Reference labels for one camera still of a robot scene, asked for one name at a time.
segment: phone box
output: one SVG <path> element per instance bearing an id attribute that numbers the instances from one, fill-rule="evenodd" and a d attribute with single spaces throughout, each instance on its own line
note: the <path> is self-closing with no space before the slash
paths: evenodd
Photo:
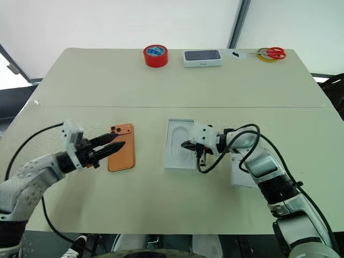
<path id="1" fill-rule="evenodd" d="M 192 119 L 169 119 L 165 168 L 195 169 L 195 152 L 182 148 L 181 144 L 190 139 L 190 132 L 194 125 Z"/>

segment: black chair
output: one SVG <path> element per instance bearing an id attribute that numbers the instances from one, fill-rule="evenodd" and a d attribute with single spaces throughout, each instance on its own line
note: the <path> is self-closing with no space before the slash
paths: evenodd
<path id="1" fill-rule="evenodd" d="M 319 85 L 344 120 L 344 74 L 335 75 Z"/>

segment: orange smartphone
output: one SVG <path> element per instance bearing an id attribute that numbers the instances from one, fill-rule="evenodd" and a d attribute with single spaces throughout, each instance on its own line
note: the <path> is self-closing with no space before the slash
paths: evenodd
<path id="1" fill-rule="evenodd" d="M 134 149 L 134 126 L 132 124 L 114 125 L 110 128 L 111 133 L 117 133 L 113 141 L 125 141 L 124 146 L 109 156 L 107 169 L 110 172 L 120 171 L 135 166 L 135 149 Z"/>

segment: small white object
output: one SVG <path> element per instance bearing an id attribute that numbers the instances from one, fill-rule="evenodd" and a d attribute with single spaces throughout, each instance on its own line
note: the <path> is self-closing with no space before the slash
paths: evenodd
<path id="1" fill-rule="evenodd" d="M 222 66 L 220 50 L 189 50 L 183 51 L 184 67 Z"/>
<path id="2" fill-rule="evenodd" d="M 192 235 L 192 252 L 207 258 L 223 258 L 218 235 Z"/>
<path id="3" fill-rule="evenodd" d="M 190 139 L 190 131 L 193 125 L 193 120 L 169 119 L 165 153 L 165 168 L 196 168 L 194 152 L 181 147 L 183 142 Z"/>
<path id="4" fill-rule="evenodd" d="M 253 181 L 251 174 L 245 173 L 239 168 L 239 163 L 242 160 L 241 154 L 232 153 L 232 185 L 243 188 L 258 188 L 256 183 Z"/>

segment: red scissor handle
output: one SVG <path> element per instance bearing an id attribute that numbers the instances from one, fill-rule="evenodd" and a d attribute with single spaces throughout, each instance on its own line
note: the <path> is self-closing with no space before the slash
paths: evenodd
<path id="1" fill-rule="evenodd" d="M 284 49 L 280 47 L 270 47 L 269 49 L 266 50 L 266 53 L 269 57 L 273 59 L 285 59 L 286 58 L 286 53 Z"/>

